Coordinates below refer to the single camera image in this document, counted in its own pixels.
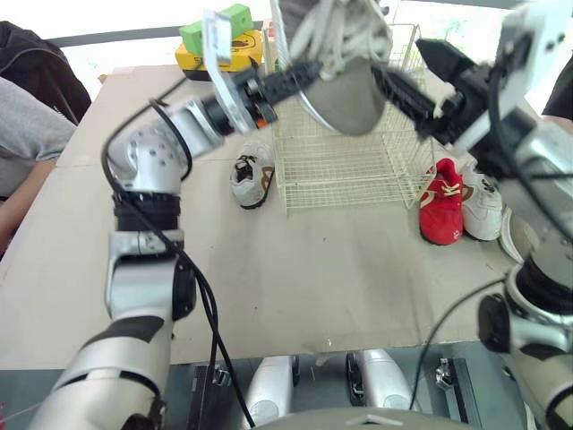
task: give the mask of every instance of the cardboard surface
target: cardboard surface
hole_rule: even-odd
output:
[[[172,77],[171,67],[145,69],[110,76],[0,262],[0,369],[63,368],[109,324],[103,297],[114,218],[98,152],[143,93],[160,92]],[[507,266],[493,244],[484,254],[467,238],[425,243],[417,209],[399,202],[286,217],[272,185],[263,206],[244,211],[228,184],[244,139],[196,160],[181,196],[185,249],[210,281],[232,358],[420,344],[455,299]],[[439,340],[475,339],[476,304],[455,312]],[[175,327],[172,362],[209,352],[198,304]]]

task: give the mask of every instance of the yellow box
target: yellow box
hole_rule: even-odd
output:
[[[262,61],[262,37],[258,30],[249,30],[231,44],[231,64],[219,64],[224,72],[238,72],[251,66],[251,59],[260,64]],[[175,52],[175,59],[183,70],[194,69],[201,61],[201,56],[197,56],[185,48],[182,43]],[[202,65],[199,70],[207,70]]]

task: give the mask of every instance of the black jacket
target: black jacket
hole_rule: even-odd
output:
[[[8,21],[0,21],[0,76],[75,124],[91,103],[58,47]]]

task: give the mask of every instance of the black cable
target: black cable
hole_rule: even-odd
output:
[[[509,149],[505,145],[506,136],[503,130],[503,124],[501,123],[500,116],[500,83],[503,77],[503,60],[496,64],[492,68],[490,73],[490,88],[488,93],[488,111],[490,117],[490,131],[493,138],[498,143],[498,147],[501,149],[501,154],[512,170],[515,172],[517,179],[527,191],[531,200],[537,205],[539,210],[545,215],[545,217],[553,224],[559,232],[568,239],[569,242],[573,242],[573,232],[571,232],[565,223],[552,211],[549,209],[547,204],[539,196],[533,187],[531,179],[529,179],[522,171],[521,168],[517,166],[517,163],[511,156]]]
[[[201,63],[199,63],[195,67],[194,70],[197,70],[200,66],[201,66]],[[233,368],[233,363],[231,362],[231,359],[230,359],[228,352],[227,352],[227,348],[226,348],[223,340],[221,339],[220,333],[218,332],[217,303],[216,303],[215,296],[213,295],[213,291],[212,291],[207,279],[205,278],[205,276],[203,275],[201,270],[195,265],[195,263],[193,262],[191,257],[189,257],[189,255],[183,249],[179,248],[173,241],[171,241],[168,237],[166,237],[163,234],[163,232],[161,230],[159,230],[148,219],[148,217],[143,213],[143,211],[134,202],[132,202],[130,195],[115,180],[114,175],[111,171],[111,167],[109,166],[109,163],[113,162],[113,160],[111,160],[109,158],[108,151],[109,151],[109,147],[110,147],[111,143],[114,141],[114,139],[131,122],[133,122],[135,119],[137,119],[139,116],[141,116],[149,108],[153,108],[153,106],[152,106],[153,104],[156,104],[157,106],[161,106],[162,101],[160,101],[160,100],[167,97],[169,94],[171,94],[177,88],[179,88],[186,80],[187,80],[186,77],[182,78],[180,81],[176,82],[172,87],[167,89],[163,94],[161,94],[157,100],[153,100],[153,102],[140,108],[133,115],[131,115],[126,120],[124,120],[114,130],[114,132],[107,138],[107,140],[106,140],[106,142],[102,148],[101,154],[100,154],[100,162],[101,162],[101,167],[104,171],[104,176],[106,177],[106,180],[109,183],[109,186],[112,188],[112,191],[114,192],[116,197],[118,199],[121,199],[124,202],[124,204],[133,212],[133,214],[140,220],[140,222],[149,231],[151,231],[154,235],[156,235],[159,238],[159,240],[161,240],[161,242],[163,242],[163,244],[165,245],[166,249],[169,252],[171,252],[172,254],[178,255],[179,258],[181,260],[183,260],[183,262],[185,264],[187,264],[193,270],[193,272],[195,274],[195,278],[197,279],[197,285],[199,286],[199,291],[201,293],[201,301],[203,303],[203,308],[205,309],[205,314],[207,316],[207,320],[209,322],[210,328],[211,328],[212,333],[213,333],[213,338],[212,338],[212,342],[211,342],[210,366],[208,367],[208,373],[209,372],[211,373],[211,377],[210,377],[210,379],[207,380],[206,383],[207,384],[212,383],[212,379],[213,379],[212,375],[214,373],[215,359],[216,359],[216,352],[217,352],[216,350],[214,350],[213,345],[218,345],[218,348],[221,351],[221,355],[223,356],[223,359],[225,360],[225,364],[227,366],[227,371],[229,372],[229,376],[231,378],[231,383],[233,384],[233,388],[235,389],[235,395],[237,397],[239,405],[240,405],[241,409],[243,410],[244,416],[245,416],[247,422],[249,423],[249,426],[254,427],[255,424],[254,424],[254,421],[252,420],[251,414],[249,413],[249,409],[246,406],[246,402],[244,401],[244,396],[243,396],[243,393],[241,391],[241,387],[239,386],[238,379],[237,379],[236,373],[235,373],[235,369]],[[164,113],[162,109],[159,109],[159,110],[156,109],[156,111],[158,112],[158,114],[159,114],[159,112]],[[170,125],[173,125],[173,123],[169,121],[169,122],[167,122],[167,125],[170,126]],[[184,143],[184,142],[179,140],[179,137],[177,137],[179,143],[180,144]],[[202,396],[204,399],[207,399],[208,392],[209,392],[209,386],[207,385],[207,387],[205,388],[205,392],[203,393],[203,396]]]
[[[540,173],[540,174],[531,175],[529,178],[534,180],[534,181],[571,179],[571,178],[573,178],[573,173]]]
[[[183,138],[181,132],[179,132],[177,127],[175,127],[175,124],[173,124],[173,121],[171,121],[169,115],[161,107],[165,106],[165,103],[159,102],[158,100],[155,99],[150,99],[150,105],[153,108],[153,110],[155,110],[155,112],[159,115],[159,117],[167,124],[169,130],[171,130],[171,132],[175,135],[175,138],[179,142],[179,146],[181,147],[181,149],[185,154],[185,158],[187,159],[187,170],[185,171],[184,175],[181,176],[181,180],[184,181],[191,174],[191,171],[193,169],[193,158],[191,156],[191,153],[189,152],[187,144],[185,143],[185,139]]]
[[[456,302],[454,302],[453,305],[451,305],[446,312],[444,312],[444,314],[441,316],[441,318],[438,320],[438,322],[433,326],[432,331],[430,331],[430,334],[428,335],[428,338],[426,339],[425,345],[422,348],[422,352],[420,352],[420,356],[418,357],[418,364],[417,364],[416,369],[415,369],[414,389],[412,390],[412,399],[410,400],[410,406],[408,407],[408,409],[412,410],[414,407],[415,395],[418,393],[418,386],[420,384],[420,374],[422,373],[423,361],[426,359],[426,356],[428,355],[428,350],[430,349],[430,345],[432,344],[433,338],[436,336],[436,333],[441,328],[442,324],[444,324],[444,322],[448,319],[448,317],[460,305],[462,305],[468,299],[472,298],[473,296],[477,296],[482,291],[485,291],[488,288],[496,286],[497,284],[503,282],[504,280],[505,280],[505,278],[499,278],[499,279],[493,280],[492,282],[489,282],[489,283],[475,289],[474,291],[470,291],[465,296],[462,296]]]

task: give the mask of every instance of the white sneaker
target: white sneaker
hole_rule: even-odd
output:
[[[371,67],[389,60],[392,34],[375,0],[271,0],[278,61],[319,60],[321,80],[300,94],[321,125],[344,134],[368,133],[384,98]]]
[[[464,229],[479,240],[495,240],[500,236],[503,201],[501,194],[471,167],[461,172],[464,181],[462,215]]]
[[[255,209],[265,203],[270,181],[275,174],[272,149],[261,142],[247,142],[233,166],[231,188],[243,209]]]

